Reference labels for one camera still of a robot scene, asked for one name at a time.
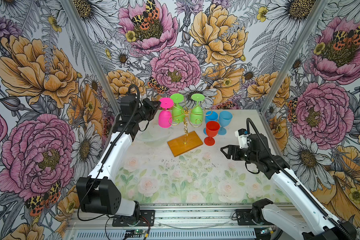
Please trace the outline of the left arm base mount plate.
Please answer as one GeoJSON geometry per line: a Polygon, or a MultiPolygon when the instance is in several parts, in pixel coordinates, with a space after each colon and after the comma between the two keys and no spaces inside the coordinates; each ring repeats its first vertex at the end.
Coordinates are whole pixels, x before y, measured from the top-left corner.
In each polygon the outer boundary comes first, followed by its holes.
{"type": "Polygon", "coordinates": [[[140,210],[139,215],[119,216],[113,218],[113,227],[153,227],[155,222],[155,210],[140,210]]]}

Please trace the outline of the blue wine glass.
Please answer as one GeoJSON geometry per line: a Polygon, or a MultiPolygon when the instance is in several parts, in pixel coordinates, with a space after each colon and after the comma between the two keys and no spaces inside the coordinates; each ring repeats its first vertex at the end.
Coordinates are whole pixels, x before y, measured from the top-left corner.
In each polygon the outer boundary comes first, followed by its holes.
{"type": "Polygon", "coordinates": [[[214,112],[214,111],[208,111],[205,115],[205,123],[207,124],[210,121],[217,121],[218,120],[218,113],[214,112]]]}
{"type": "Polygon", "coordinates": [[[231,123],[232,118],[233,118],[233,114],[231,112],[228,111],[220,112],[219,114],[220,129],[218,132],[219,135],[225,135],[227,133],[225,127],[227,127],[231,123]]]}

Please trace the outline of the green wine glass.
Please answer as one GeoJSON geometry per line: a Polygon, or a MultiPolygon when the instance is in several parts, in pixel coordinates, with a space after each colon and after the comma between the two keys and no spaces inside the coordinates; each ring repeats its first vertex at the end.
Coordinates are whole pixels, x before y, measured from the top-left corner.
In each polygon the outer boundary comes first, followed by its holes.
{"type": "Polygon", "coordinates": [[[203,109],[200,103],[204,101],[205,96],[202,94],[193,94],[191,99],[196,102],[196,105],[191,110],[190,121],[193,125],[200,125],[203,122],[203,109]]]}
{"type": "Polygon", "coordinates": [[[172,108],[172,122],[177,125],[184,121],[185,114],[184,108],[180,105],[184,101],[184,96],[180,93],[175,93],[170,96],[170,99],[174,102],[172,108]]]}

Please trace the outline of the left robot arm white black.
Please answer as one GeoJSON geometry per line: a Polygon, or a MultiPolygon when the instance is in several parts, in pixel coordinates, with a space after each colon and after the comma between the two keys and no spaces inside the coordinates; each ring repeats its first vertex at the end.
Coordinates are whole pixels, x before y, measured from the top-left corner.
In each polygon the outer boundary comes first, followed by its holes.
{"type": "Polygon", "coordinates": [[[82,212],[139,219],[139,203],[124,199],[115,179],[124,155],[140,130],[140,122],[153,120],[160,105],[159,101],[140,100],[135,94],[122,98],[121,112],[109,132],[108,145],[98,164],[76,183],[82,212]]]}

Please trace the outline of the red wine glass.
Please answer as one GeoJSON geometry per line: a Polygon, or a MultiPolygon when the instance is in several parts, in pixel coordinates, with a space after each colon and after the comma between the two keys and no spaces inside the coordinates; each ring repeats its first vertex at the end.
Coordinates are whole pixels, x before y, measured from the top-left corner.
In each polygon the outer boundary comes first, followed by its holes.
{"type": "Polygon", "coordinates": [[[216,121],[209,121],[206,124],[207,137],[204,139],[204,143],[207,146],[213,146],[215,144],[214,137],[218,134],[219,130],[220,130],[220,124],[216,121]]]}

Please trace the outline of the pink wine glass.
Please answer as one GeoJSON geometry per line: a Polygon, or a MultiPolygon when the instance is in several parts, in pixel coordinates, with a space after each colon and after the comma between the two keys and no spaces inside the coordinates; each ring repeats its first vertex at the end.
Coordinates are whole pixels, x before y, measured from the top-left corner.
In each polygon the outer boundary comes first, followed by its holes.
{"type": "Polygon", "coordinates": [[[169,128],[172,126],[172,114],[170,109],[173,107],[174,102],[171,98],[160,99],[160,107],[162,111],[159,114],[159,126],[161,128],[169,128]]]}

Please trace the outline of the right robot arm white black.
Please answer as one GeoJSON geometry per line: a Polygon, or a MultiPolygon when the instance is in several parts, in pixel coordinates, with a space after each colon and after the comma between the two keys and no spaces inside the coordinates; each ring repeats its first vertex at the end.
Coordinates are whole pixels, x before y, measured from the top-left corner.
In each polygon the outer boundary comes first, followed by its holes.
{"type": "Polygon", "coordinates": [[[300,221],[289,215],[269,199],[252,204],[252,210],[243,215],[257,225],[273,224],[296,240],[354,240],[356,228],[341,221],[327,210],[297,179],[280,156],[272,155],[268,147],[251,143],[247,148],[228,145],[221,152],[229,160],[255,164],[258,170],[288,197],[303,217],[300,221]]]}

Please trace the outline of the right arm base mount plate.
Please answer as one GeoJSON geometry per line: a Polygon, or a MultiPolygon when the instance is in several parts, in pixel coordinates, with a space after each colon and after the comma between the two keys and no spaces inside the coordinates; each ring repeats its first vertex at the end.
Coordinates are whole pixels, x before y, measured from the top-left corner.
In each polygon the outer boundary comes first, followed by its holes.
{"type": "Polygon", "coordinates": [[[257,224],[254,213],[249,209],[235,210],[234,219],[236,219],[239,226],[250,226],[257,224]]]}

